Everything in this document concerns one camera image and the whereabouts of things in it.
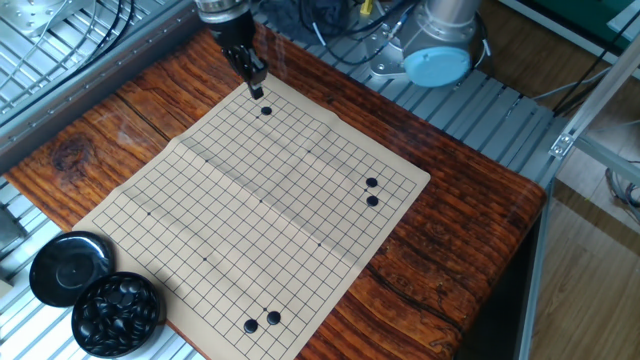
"robot end effector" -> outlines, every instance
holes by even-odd
[[[235,72],[249,85],[254,99],[263,95],[261,83],[267,77],[267,63],[256,55],[253,37],[255,23],[250,0],[195,0],[200,19]]]

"wooden table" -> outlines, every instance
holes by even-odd
[[[299,357],[451,359],[537,219],[544,190],[281,36],[259,32],[270,76],[432,176]],[[240,83],[203,30],[5,176],[70,230]]]

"black bowl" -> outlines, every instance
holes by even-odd
[[[40,249],[29,273],[33,294],[56,307],[73,306],[95,280],[113,272],[113,255],[98,235],[73,231]]]
[[[143,276],[118,272],[91,284],[73,307],[71,329],[90,355],[115,358],[140,349],[164,318],[164,303]]]

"grid lines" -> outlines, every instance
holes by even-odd
[[[264,90],[233,99],[93,220],[252,360],[286,353],[416,186]]]

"green panel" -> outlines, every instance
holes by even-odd
[[[550,17],[554,17],[561,25],[592,38],[592,41],[601,46],[613,40],[616,35],[607,26],[607,22],[632,2],[633,0],[522,0],[522,3],[540,12],[550,13],[547,15],[552,15]],[[615,45],[624,49],[629,42],[621,38]]]

